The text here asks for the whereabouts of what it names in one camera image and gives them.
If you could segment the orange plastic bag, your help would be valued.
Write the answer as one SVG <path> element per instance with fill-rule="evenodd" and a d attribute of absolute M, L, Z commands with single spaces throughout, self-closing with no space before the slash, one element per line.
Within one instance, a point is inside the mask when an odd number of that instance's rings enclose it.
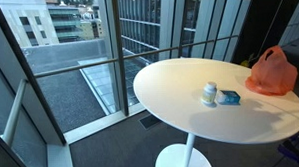
<path fill-rule="evenodd" d="M 246 87 L 262 95 L 286 95 L 294 89 L 297 68 L 291 65 L 278 46 L 268 48 L 252 67 Z"/>

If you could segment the white round pedestal table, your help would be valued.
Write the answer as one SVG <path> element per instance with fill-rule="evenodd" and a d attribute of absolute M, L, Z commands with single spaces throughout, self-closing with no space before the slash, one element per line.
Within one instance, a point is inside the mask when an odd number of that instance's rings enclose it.
<path fill-rule="evenodd" d="M 139 102 L 166 124 L 188 133 L 155 167 L 211 167 L 193 147 L 196 136 L 232 144 L 266 144 L 299 131 L 299 97 L 261 95 L 245 86 L 250 70 L 227 62 L 177 58 L 152 63 L 133 81 Z"/>

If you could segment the floor air vent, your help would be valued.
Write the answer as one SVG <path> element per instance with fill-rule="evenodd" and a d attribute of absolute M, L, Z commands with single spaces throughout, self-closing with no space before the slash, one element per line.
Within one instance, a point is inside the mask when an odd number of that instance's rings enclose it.
<path fill-rule="evenodd" d="M 161 120 L 150 114 L 140 119 L 139 122 L 145 130 L 149 130 L 151 127 L 161 123 Z"/>

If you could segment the white pill bottle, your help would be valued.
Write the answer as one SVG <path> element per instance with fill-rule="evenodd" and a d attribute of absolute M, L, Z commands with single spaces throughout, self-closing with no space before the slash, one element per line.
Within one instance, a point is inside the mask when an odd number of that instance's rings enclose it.
<path fill-rule="evenodd" d="M 217 93 L 217 84 L 215 82 L 209 81 L 203 90 L 202 102 L 205 104 L 212 104 L 214 102 Z"/>

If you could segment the blue and white box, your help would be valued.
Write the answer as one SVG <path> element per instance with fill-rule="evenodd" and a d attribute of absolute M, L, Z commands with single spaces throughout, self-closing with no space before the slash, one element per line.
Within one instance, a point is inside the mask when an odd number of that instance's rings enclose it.
<path fill-rule="evenodd" d="M 221 105 L 236 105 L 239 104 L 241 96 L 235 91 L 219 90 L 216 95 L 216 100 Z"/>

